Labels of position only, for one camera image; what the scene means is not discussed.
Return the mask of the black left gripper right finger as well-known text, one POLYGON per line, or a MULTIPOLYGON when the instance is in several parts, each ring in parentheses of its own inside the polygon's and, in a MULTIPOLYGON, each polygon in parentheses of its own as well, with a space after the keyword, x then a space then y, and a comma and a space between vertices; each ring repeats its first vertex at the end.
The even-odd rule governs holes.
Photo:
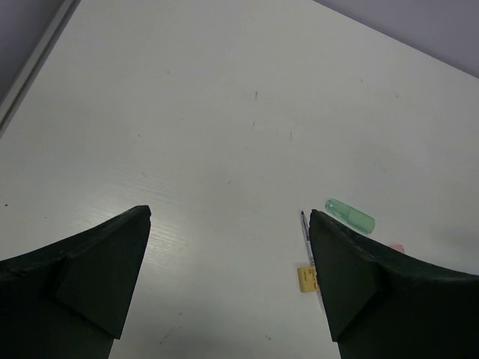
POLYGON ((476 358, 478 277, 410 257, 313 210, 309 236, 343 358, 476 358))

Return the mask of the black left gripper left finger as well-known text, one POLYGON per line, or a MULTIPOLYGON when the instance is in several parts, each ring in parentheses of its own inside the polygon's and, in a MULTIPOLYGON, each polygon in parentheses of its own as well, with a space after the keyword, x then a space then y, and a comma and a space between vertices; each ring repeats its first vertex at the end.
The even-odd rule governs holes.
POLYGON ((2 358, 108 358, 150 234, 150 208, 1 262, 2 358))

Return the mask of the yellow eraser block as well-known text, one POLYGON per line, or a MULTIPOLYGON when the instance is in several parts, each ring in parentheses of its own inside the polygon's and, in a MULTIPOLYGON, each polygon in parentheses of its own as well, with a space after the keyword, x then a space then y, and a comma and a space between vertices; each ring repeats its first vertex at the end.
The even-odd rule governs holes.
POLYGON ((301 292, 318 292, 317 271, 314 266, 300 267, 297 274, 301 292))

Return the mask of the green translucent highlighter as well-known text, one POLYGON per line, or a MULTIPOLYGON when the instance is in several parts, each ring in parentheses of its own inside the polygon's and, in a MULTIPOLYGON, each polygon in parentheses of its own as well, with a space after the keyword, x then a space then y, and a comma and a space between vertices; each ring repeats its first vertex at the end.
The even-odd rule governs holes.
POLYGON ((375 219, 366 213, 349 206, 336 199, 328 199, 325 204, 326 211, 336 219, 351 226, 364 234, 371 234, 375 229, 375 219))

